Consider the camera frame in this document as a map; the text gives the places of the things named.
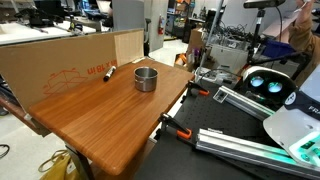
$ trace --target stand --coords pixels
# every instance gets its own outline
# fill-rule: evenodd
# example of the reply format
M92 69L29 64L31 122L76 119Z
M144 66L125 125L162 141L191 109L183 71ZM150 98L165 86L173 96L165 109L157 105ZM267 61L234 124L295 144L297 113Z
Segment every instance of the stand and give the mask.
M301 73L301 71L304 68L306 68L309 62L311 61L311 55L305 52L296 52L296 53L288 54L285 56L276 57L273 59L251 62L249 63L249 65L254 66L254 65L259 65L259 64L274 62L274 61L280 61L280 63L283 62L282 64L285 64L288 60L299 64L299 66L297 67L297 70L291 76L291 79L295 80L298 77L298 75Z
M259 8L259 11L257 14L258 20L257 20L257 24L256 24L256 29L255 29L254 35L253 35L253 40L251 42L251 45L248 48L249 52L248 52L247 64L252 63L253 55L254 55L254 47L256 46L256 43L257 43L262 18L264 17L265 13L266 13L266 11L263 8L261 8L261 9Z

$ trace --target wooden table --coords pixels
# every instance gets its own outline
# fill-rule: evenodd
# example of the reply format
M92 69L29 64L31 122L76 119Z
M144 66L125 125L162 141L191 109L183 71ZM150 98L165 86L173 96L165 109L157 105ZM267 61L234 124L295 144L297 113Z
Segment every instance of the wooden table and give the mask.
M157 88L141 92L134 69L157 69ZM120 174L194 75L143 60L119 67L108 82L95 79L30 107L30 115L111 175Z

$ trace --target stainless steel cup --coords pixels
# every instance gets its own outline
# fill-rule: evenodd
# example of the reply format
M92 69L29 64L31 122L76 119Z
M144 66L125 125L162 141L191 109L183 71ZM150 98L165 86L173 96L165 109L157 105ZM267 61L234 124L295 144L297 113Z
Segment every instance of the stainless steel cup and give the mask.
M157 86L158 71L150 67L139 67L134 70L135 86L143 92L153 91Z

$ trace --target table leg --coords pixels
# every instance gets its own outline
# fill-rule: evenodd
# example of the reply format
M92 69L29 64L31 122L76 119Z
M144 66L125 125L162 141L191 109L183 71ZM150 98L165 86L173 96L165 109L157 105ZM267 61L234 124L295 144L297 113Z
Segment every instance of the table leg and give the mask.
M81 179L94 180L94 176L89 165L88 159L71 145L66 143L66 147L74 165L76 166L80 174Z

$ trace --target cardboard box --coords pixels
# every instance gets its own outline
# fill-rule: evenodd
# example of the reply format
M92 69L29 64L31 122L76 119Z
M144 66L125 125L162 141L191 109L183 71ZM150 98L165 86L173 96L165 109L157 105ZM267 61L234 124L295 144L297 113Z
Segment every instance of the cardboard box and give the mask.
M194 48L204 48L205 44L202 41L202 29L193 29L191 30L189 45L187 49L187 55L192 52Z
M184 11L186 9L186 4L177 3L176 11Z
M0 74L28 112L48 96L143 57L143 30L3 46L0 54Z
M186 58L186 53L176 54L173 67L188 71L188 61Z

